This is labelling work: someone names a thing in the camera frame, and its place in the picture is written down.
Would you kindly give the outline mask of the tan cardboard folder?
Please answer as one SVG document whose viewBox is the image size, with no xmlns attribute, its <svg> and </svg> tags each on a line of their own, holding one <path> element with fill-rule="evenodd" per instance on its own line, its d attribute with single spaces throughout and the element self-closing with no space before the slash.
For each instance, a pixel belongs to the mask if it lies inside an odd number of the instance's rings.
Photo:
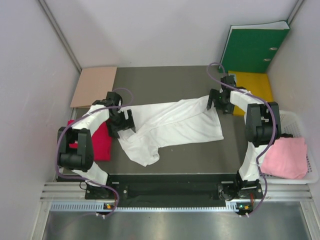
<svg viewBox="0 0 320 240">
<path fill-rule="evenodd" d="M 116 66 L 88 67 L 81 71 L 70 103 L 71 108 L 88 108 L 113 90 Z"/>
</svg>

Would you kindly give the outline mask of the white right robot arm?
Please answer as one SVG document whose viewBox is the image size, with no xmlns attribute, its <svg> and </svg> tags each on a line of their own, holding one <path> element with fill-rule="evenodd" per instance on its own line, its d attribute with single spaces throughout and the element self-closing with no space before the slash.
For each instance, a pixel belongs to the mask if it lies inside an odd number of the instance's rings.
<svg viewBox="0 0 320 240">
<path fill-rule="evenodd" d="M 222 77 L 220 84 L 220 90 L 210 90 L 206 109 L 215 107 L 223 114 L 233 114 L 235 107 L 244 111 L 244 133 L 248 145 L 243 164 L 236 174 L 233 192 L 237 197 L 245 198 L 258 187 L 260 163 L 282 134 L 280 109 L 278 103 L 266 102 L 245 88 L 237 87 L 232 75 Z"/>
</svg>

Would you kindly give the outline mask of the yellow plastic folder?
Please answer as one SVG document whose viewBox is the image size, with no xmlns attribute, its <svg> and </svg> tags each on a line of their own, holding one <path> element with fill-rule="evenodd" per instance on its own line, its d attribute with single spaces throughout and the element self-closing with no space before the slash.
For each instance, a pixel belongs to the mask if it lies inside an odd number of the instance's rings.
<svg viewBox="0 0 320 240">
<path fill-rule="evenodd" d="M 234 76 L 237 87 L 243 87 L 267 102 L 274 101 L 269 77 L 266 73 L 229 71 L 228 74 Z"/>
</svg>

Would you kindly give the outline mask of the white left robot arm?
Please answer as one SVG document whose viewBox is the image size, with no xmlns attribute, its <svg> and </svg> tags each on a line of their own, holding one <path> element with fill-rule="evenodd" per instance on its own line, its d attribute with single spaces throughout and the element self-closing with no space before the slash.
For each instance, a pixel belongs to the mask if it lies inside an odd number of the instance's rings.
<svg viewBox="0 0 320 240">
<path fill-rule="evenodd" d="M 86 114 L 57 134 L 56 170 L 59 167 L 78 174 L 88 184 L 96 186 L 102 198 L 109 198 L 114 191 L 108 183 L 109 175 L 95 163 L 92 137 L 102 124 L 106 124 L 110 137 L 118 139 L 119 132 L 135 130 L 132 111 L 122 110 L 123 98 L 109 91 L 102 100 L 95 100 Z"/>
</svg>

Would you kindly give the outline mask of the black t shirt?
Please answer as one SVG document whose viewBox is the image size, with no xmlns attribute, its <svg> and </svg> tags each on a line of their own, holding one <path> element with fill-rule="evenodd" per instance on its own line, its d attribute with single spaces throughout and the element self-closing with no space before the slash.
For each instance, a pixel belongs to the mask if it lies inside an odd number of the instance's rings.
<svg viewBox="0 0 320 240">
<path fill-rule="evenodd" d="M 280 137 L 281 138 L 293 138 L 294 136 L 292 134 L 283 133 Z"/>
</svg>

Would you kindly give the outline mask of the folded red t shirt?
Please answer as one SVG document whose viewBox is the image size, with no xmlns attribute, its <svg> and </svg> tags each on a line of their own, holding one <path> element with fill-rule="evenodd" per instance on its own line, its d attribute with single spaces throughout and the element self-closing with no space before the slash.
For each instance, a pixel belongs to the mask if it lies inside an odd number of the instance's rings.
<svg viewBox="0 0 320 240">
<path fill-rule="evenodd" d="M 108 134 L 107 124 L 103 122 L 98 129 L 91 133 L 87 128 L 73 128 L 71 121 L 66 128 L 65 137 L 61 139 L 61 145 L 65 144 L 64 153 L 70 153 L 72 157 L 89 162 L 109 161 L 112 138 Z"/>
</svg>

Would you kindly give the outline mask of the pink t shirt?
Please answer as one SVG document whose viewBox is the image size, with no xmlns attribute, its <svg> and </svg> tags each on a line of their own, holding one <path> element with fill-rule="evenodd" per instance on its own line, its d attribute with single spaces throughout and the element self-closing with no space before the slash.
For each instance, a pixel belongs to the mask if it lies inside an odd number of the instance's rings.
<svg viewBox="0 0 320 240">
<path fill-rule="evenodd" d="M 308 172 L 307 150 L 303 137 L 280 137 L 266 152 L 260 169 L 274 177 L 301 180 Z"/>
</svg>

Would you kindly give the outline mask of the white plastic laundry basket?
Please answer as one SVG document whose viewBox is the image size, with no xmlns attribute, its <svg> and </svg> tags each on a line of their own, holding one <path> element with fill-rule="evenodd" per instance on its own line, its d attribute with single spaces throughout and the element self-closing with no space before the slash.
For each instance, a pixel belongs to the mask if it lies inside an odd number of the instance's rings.
<svg viewBox="0 0 320 240">
<path fill-rule="evenodd" d="M 306 131 L 300 118 L 291 111 L 280 110 L 281 132 L 283 134 L 293 135 L 293 137 L 306 137 Z M 315 165 L 311 148 L 307 146 L 307 173 L 302 179 L 286 179 L 272 175 L 265 175 L 268 184 L 275 185 L 306 185 L 314 184 L 319 180 L 319 173 Z"/>
</svg>

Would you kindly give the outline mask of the white t shirt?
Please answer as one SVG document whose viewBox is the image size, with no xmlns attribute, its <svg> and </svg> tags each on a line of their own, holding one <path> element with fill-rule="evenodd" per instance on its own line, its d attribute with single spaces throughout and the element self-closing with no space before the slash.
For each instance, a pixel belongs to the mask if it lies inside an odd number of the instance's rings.
<svg viewBox="0 0 320 240">
<path fill-rule="evenodd" d="M 131 106 L 135 130 L 119 131 L 121 148 L 147 167 L 160 159 L 160 148 L 223 140 L 219 115 L 214 107 L 207 109 L 208 98 Z"/>
</svg>

